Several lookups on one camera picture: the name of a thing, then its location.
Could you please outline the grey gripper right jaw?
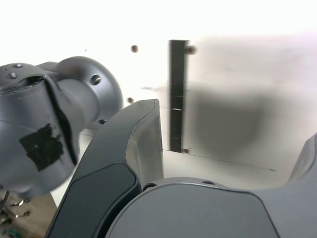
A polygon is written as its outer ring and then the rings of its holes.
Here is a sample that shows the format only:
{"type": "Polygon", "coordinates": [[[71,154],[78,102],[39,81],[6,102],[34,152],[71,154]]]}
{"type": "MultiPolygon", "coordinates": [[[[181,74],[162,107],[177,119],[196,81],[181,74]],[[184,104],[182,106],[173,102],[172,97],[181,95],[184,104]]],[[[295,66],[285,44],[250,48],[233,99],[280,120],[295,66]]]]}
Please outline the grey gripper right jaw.
{"type": "Polygon", "coordinates": [[[165,182],[128,203],[108,238],[314,238],[317,138],[308,139],[292,178],[277,188],[241,190],[200,179],[165,182]]]}

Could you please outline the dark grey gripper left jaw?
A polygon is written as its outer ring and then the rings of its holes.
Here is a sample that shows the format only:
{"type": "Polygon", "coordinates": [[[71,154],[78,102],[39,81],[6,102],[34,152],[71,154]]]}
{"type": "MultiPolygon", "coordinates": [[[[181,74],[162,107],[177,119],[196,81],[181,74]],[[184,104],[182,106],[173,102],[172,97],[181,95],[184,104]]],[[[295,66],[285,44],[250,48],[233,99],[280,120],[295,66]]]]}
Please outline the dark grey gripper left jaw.
{"type": "Polygon", "coordinates": [[[49,238],[103,238],[145,185],[163,178],[159,101],[137,101],[95,134],[47,232],[49,238]]]}

